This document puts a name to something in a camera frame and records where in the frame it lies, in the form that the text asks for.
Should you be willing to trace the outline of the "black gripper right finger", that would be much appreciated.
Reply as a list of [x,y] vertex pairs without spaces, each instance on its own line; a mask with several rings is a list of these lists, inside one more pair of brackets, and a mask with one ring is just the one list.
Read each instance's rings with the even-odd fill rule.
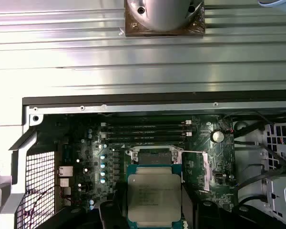
[[182,212],[190,229],[263,229],[265,218],[252,207],[235,206],[231,211],[216,203],[201,200],[182,186]]

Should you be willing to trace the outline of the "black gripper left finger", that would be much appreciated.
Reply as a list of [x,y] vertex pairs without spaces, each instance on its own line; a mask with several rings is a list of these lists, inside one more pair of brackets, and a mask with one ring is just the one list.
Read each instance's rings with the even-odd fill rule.
[[112,200],[102,202],[97,209],[86,211],[79,206],[70,206],[66,213],[59,213],[58,229],[126,229],[128,222],[123,215],[126,204],[127,184],[117,183]]

